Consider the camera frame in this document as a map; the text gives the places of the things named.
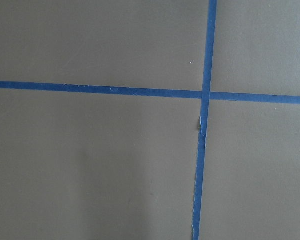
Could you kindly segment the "brown paper table cover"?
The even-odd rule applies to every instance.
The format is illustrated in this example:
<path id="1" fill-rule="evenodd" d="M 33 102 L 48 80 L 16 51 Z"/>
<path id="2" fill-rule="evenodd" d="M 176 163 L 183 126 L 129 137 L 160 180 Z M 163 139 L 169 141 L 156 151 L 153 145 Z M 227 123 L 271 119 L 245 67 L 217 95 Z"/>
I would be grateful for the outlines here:
<path id="1" fill-rule="evenodd" d="M 0 240 L 300 240 L 300 0 L 0 0 Z"/>

